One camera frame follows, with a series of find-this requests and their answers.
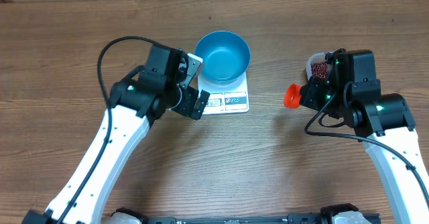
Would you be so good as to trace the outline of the red measuring scoop blue handle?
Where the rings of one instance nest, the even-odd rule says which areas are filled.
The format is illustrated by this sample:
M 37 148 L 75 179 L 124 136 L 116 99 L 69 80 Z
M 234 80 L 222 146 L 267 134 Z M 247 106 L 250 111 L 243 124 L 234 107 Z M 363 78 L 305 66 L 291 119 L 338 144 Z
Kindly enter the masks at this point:
M 291 84 L 284 96 L 284 106 L 289 109 L 297 109 L 300 106 L 300 94 L 301 86 L 297 84 Z

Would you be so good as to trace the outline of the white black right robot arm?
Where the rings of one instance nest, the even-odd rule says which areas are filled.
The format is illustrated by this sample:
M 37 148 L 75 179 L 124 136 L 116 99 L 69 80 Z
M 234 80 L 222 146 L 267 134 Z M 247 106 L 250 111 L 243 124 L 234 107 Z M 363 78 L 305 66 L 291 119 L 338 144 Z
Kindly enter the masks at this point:
M 311 131 L 318 137 L 353 139 L 364 145 L 381 179 L 396 223 L 428 222 L 428 172 L 420 152 L 416 122 L 398 93 L 384 95 L 370 50 L 316 54 L 324 58 L 324 78 L 310 75 L 297 96 L 313 109 L 313 120 L 342 119 L 354 134 Z

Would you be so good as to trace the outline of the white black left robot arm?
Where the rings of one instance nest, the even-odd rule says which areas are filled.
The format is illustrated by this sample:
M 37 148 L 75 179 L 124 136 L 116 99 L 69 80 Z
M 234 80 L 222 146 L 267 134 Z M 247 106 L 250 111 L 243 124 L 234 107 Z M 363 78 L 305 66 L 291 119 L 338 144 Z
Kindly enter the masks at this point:
M 111 91 L 99 130 L 66 186 L 43 213 L 30 210 L 24 223 L 102 223 L 110 193 L 131 153 L 166 110 L 199 120 L 209 93 L 190 86 L 202 58 L 152 43 L 147 62 Z

